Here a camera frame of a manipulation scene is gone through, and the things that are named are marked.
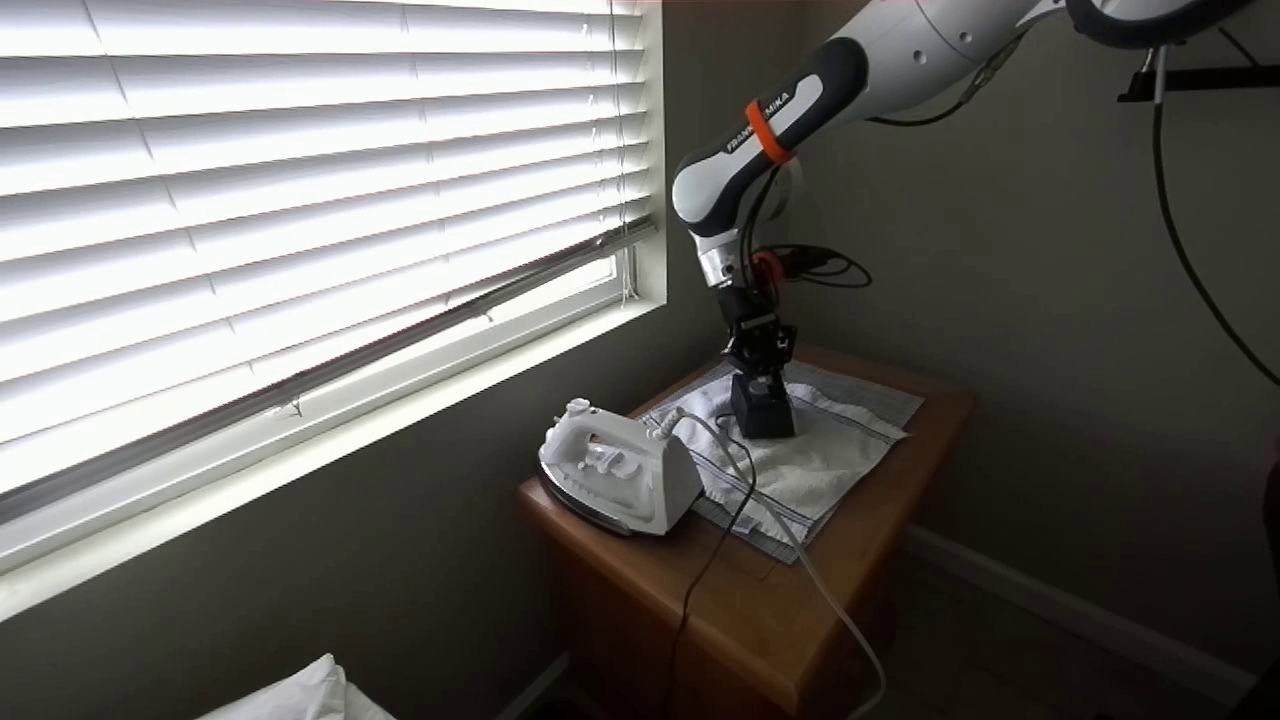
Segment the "wooden nightstand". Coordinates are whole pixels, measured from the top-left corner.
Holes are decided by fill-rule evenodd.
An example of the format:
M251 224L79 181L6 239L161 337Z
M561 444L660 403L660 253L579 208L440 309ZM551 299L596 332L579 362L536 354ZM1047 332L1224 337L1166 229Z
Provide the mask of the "wooden nightstand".
M835 601L868 626L882 596L887 557L975 395L835 354L808 350L798 362L924 399L908 426L911 435L839 502L827 528L808 544ZM602 716L660 716L680 601L720 528L684 518L662 540L609 535L561 509L540 479L521 484L521 503L556 550L573 626L573 690ZM687 606L670 716L847 716L859 702L854 667L854 643L808 577L745 540L729 540Z

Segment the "baseboard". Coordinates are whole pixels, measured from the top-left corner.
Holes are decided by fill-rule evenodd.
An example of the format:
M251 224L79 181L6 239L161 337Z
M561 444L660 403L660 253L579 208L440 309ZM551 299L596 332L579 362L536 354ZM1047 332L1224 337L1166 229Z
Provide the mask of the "baseboard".
M523 720L561 684L563 673L568 655L556 655L496 720Z
M1159 673L1192 694L1205 694L1212 702L1218 702L1224 707L1231 707L1257 675L1200 652L1186 648L1163 634L1151 634L1127 616L1114 616L1100 606L1088 606L1070 594L1059 594L1037 577L1025 577L1009 565L996 565L956 540L945 540L929 528L908 528L902 552L911 560L937 565L939 572L950 572L956 579L968 579L1009 606L1018 606L1025 614L1037 614L1050 626L1065 626L1069 634L1149 667Z

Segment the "white iron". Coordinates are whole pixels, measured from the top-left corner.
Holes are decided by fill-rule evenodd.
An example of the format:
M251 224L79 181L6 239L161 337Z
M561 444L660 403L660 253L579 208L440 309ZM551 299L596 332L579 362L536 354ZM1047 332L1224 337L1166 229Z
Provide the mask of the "white iron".
M638 426L573 399L536 452L561 503L633 535L669 535L698 497L691 457L670 426Z

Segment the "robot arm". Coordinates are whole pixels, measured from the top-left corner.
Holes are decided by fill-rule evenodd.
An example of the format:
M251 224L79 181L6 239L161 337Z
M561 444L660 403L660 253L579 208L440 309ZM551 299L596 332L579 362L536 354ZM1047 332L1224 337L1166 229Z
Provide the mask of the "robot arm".
M720 151L680 170L670 208L730 327L730 413L745 435L793 435L781 370L796 332L741 253L741 200L767 170L844 117L887 117L984 67L1029 25L1069 11L1078 36L1119 50L1185 41L1249 0L868 0Z

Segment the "white cloth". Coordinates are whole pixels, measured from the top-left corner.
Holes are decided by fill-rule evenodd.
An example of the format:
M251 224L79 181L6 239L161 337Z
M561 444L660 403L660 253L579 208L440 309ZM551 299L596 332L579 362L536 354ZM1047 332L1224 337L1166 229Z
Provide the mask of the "white cloth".
M347 684L347 673L330 655L320 655L294 675L283 675L278 684L268 684L251 698L239 698L200 720L391 720L391 716L376 707L357 684Z
M786 375L796 375L796 384L786 384L796 435L786 442L745 442L736 431L729 375L703 380L675 403L750 452L756 502L741 511L736 533L762 533L774 544L786 544L782 528L762 509L773 503L803 544L827 522L839 497L859 484L895 442L908 435L902 426L921 409L921 399L891 394L882 413L891 422L882 422L880 413L847 395L882 395L887 390L852 390L844 375L820 374L812 366L793 366ZM706 502L715 502L725 511L736 511L748 479L736 478L736 469L748 473L741 452L730 469L730 461L725 461L725 442L691 422L675 426L675 435L696 457Z

